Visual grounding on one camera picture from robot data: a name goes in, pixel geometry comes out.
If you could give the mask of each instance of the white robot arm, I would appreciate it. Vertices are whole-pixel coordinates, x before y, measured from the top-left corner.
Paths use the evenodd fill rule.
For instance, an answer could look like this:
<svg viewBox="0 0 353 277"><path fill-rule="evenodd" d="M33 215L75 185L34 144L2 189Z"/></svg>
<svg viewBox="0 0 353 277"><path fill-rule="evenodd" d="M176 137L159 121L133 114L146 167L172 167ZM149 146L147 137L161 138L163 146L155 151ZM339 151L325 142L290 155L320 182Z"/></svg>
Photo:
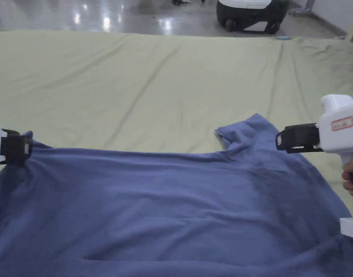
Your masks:
<svg viewBox="0 0 353 277"><path fill-rule="evenodd" d="M33 140L0 127L0 164L23 164L32 154Z"/></svg>
<svg viewBox="0 0 353 277"><path fill-rule="evenodd" d="M353 157L353 98L324 96L325 114L317 124L288 126L277 135L277 149L287 153L327 152L340 155L343 164ZM341 232L353 237L353 218L340 219Z"/></svg>

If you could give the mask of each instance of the sticker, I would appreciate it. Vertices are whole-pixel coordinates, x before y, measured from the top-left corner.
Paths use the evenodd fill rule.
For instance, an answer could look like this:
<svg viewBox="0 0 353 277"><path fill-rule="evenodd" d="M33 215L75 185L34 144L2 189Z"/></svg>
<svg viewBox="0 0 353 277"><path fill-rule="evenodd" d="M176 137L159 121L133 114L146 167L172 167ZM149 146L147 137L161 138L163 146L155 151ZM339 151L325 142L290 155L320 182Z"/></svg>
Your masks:
<svg viewBox="0 0 353 277"><path fill-rule="evenodd" d="M337 121L333 121L331 123L331 129L333 131L339 131L339 130L350 128L350 127L353 127L353 117L352 116L350 116L349 118L344 118L344 119L340 119Z"/></svg>

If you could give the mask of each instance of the concrete floor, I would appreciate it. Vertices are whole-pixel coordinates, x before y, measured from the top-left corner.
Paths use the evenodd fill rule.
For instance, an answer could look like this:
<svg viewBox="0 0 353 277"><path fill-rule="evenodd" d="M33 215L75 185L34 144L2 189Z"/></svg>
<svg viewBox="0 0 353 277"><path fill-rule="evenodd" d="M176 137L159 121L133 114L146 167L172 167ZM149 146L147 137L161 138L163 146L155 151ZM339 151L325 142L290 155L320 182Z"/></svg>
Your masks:
<svg viewBox="0 0 353 277"><path fill-rule="evenodd" d="M0 0L0 29L82 30L155 35L268 36L228 33L216 20L217 0ZM277 36L333 38L320 19L287 16Z"/></svg>

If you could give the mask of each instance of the wall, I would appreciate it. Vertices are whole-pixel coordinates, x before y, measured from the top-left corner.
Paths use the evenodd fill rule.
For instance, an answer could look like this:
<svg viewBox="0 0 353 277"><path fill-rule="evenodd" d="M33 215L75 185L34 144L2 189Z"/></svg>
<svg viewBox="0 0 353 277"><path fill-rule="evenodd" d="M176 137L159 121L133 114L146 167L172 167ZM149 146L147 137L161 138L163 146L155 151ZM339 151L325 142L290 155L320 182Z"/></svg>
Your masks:
<svg viewBox="0 0 353 277"><path fill-rule="evenodd" d="M353 0L316 0L312 11L345 32L353 26Z"/></svg>

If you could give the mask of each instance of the blue t-shirt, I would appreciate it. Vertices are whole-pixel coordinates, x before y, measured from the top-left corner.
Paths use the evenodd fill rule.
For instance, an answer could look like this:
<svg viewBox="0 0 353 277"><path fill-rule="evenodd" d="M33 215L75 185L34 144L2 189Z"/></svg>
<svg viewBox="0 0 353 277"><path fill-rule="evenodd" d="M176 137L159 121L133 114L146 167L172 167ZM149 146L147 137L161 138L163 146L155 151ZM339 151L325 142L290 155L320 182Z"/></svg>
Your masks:
<svg viewBox="0 0 353 277"><path fill-rule="evenodd" d="M0 276L353 276L348 210L277 132L257 114L209 154L35 142L0 173Z"/></svg>

